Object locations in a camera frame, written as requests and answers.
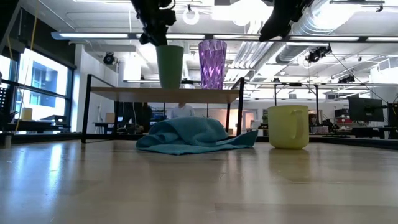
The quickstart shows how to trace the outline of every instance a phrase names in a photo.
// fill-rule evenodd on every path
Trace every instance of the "green cup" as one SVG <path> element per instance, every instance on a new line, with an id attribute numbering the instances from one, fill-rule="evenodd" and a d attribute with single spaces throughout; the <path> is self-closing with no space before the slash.
<path id="1" fill-rule="evenodd" d="M 162 88 L 178 89 L 181 84 L 184 48 L 175 45 L 156 47 L 159 80 Z"/>

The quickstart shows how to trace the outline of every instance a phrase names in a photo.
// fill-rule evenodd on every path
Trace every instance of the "mug handle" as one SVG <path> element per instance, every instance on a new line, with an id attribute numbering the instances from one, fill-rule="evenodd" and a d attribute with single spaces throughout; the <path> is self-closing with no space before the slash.
<path id="1" fill-rule="evenodd" d="M 302 110 L 293 110 L 292 114 L 296 117 L 296 133 L 292 136 L 292 139 L 300 139 L 303 136 L 304 120 L 302 118 Z"/>

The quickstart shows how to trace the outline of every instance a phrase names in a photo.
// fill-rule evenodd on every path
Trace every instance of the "wooden tabletop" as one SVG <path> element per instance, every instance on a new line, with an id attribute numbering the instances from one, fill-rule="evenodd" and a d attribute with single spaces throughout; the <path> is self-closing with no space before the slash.
<path id="1" fill-rule="evenodd" d="M 239 90 L 91 87 L 91 92 L 120 102 L 232 103 Z"/>

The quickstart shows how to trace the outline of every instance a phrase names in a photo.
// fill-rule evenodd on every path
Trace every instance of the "blue towel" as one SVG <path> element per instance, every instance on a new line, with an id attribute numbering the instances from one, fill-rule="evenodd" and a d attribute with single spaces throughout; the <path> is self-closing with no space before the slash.
<path id="1" fill-rule="evenodd" d="M 257 131 L 221 141 L 228 137 L 223 125 L 210 118 L 176 118 L 156 123 L 149 135 L 138 140 L 138 150 L 171 155 L 197 154 L 225 149 L 253 147 Z"/>

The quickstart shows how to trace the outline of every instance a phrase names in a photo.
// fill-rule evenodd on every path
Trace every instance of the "yellow mug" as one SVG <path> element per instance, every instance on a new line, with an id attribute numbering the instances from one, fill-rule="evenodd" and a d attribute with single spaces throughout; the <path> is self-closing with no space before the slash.
<path id="1" fill-rule="evenodd" d="M 308 107 L 301 105 L 268 108 L 269 143 L 279 149 L 302 149 L 310 141 Z"/>

